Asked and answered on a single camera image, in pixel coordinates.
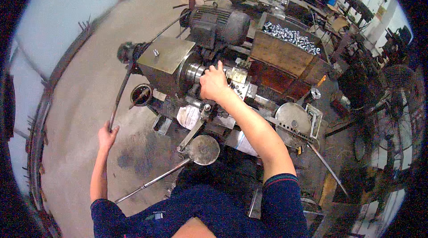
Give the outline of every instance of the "white wall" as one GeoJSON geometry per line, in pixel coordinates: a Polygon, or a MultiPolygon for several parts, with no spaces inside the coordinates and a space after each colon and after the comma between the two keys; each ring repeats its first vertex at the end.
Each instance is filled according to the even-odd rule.
{"type": "Polygon", "coordinates": [[[49,76],[81,32],[78,21],[103,14],[118,0],[30,0],[16,35],[25,51],[49,76]]]}
{"type": "MultiPolygon", "coordinates": [[[[49,77],[59,59],[81,32],[77,22],[87,21],[89,15],[92,20],[117,2],[118,0],[30,0],[15,36],[20,39],[30,59],[49,77]]],[[[11,74],[14,75],[16,95],[15,128],[29,134],[27,116],[35,117],[43,93],[41,78],[30,68],[22,52],[16,55],[11,74]]],[[[25,139],[15,134],[9,142],[9,150],[20,189],[28,194],[27,183],[22,176],[26,172],[22,166],[27,166],[25,139]]]]}
{"type": "MultiPolygon", "coordinates": [[[[392,0],[387,0],[387,2],[383,2],[383,0],[369,0],[368,2],[364,2],[366,3],[367,7],[370,9],[370,11],[373,14],[376,14],[378,8],[380,5],[382,5],[385,9],[388,9],[389,4],[392,2],[392,0]]],[[[358,22],[358,20],[361,18],[360,14],[355,15],[355,10],[352,8],[351,9],[351,15],[353,15],[355,17],[355,20],[358,22]]],[[[363,34],[365,36],[369,36],[370,34],[374,34],[374,31],[376,26],[380,23],[379,19],[375,16],[370,24],[362,31],[363,34]]],[[[406,18],[406,15],[404,14],[403,9],[401,8],[401,6],[397,6],[397,8],[395,9],[395,12],[392,16],[392,19],[389,23],[387,23],[387,26],[385,28],[390,28],[392,31],[396,31],[398,28],[402,28],[404,25],[406,25],[409,29],[410,32],[413,35],[413,32],[411,30],[411,27],[409,25],[409,22],[406,18]]],[[[383,33],[381,34],[381,37],[378,39],[375,47],[379,48],[382,47],[386,42],[386,30],[383,30],[383,33]]]]}

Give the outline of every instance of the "metal cover plate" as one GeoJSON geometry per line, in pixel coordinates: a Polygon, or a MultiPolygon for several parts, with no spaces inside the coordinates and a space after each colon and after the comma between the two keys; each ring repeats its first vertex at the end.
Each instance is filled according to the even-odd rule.
{"type": "MultiPolygon", "coordinates": [[[[281,105],[275,114],[275,119],[307,136],[311,133],[311,120],[303,107],[296,103],[288,102],[281,105]]],[[[286,146],[297,148],[307,143],[306,140],[292,136],[286,130],[281,128],[276,128],[275,130],[286,146]]]]}
{"type": "Polygon", "coordinates": [[[137,63],[172,75],[195,44],[173,37],[159,36],[144,51],[137,63]]]}
{"type": "Polygon", "coordinates": [[[187,146],[190,159],[196,164],[207,166],[214,163],[220,154],[217,140],[208,135],[200,135],[187,146]]]}

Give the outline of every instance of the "person's left hand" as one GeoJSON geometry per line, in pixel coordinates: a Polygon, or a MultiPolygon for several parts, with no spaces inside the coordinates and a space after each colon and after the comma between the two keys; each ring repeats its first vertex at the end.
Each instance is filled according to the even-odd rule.
{"type": "Polygon", "coordinates": [[[98,131],[98,140],[100,143],[100,150],[109,151],[111,146],[113,146],[116,139],[117,132],[119,131],[119,126],[115,127],[111,133],[108,131],[109,121],[104,123],[104,126],[98,131]]]}

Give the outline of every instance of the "forearm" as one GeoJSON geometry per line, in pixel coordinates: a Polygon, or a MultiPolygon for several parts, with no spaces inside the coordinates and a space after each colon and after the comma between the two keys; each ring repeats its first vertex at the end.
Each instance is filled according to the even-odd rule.
{"type": "Polygon", "coordinates": [[[287,147],[280,136],[258,113],[246,105],[231,89],[225,91],[218,102],[242,129],[265,167],[266,181],[281,173],[296,175],[287,147]]]}
{"type": "Polygon", "coordinates": [[[91,202],[97,199],[107,199],[107,157],[108,150],[100,149],[98,151],[91,178],[91,202]]]}

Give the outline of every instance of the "round metal plate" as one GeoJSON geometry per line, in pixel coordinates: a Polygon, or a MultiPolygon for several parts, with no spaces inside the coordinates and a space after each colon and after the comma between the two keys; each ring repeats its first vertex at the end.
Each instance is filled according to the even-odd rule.
{"type": "Polygon", "coordinates": [[[220,146],[213,137],[200,135],[187,146],[187,153],[196,164],[207,166],[217,160],[220,154],[220,146]]]}
{"type": "MultiPolygon", "coordinates": [[[[311,133],[311,120],[309,119],[305,109],[296,103],[287,102],[281,105],[281,107],[276,111],[275,119],[280,120],[281,123],[284,123],[307,136],[311,133]]],[[[283,130],[282,128],[276,128],[276,132],[288,147],[297,148],[304,146],[307,143],[306,140],[290,133],[289,131],[283,130]]]]}

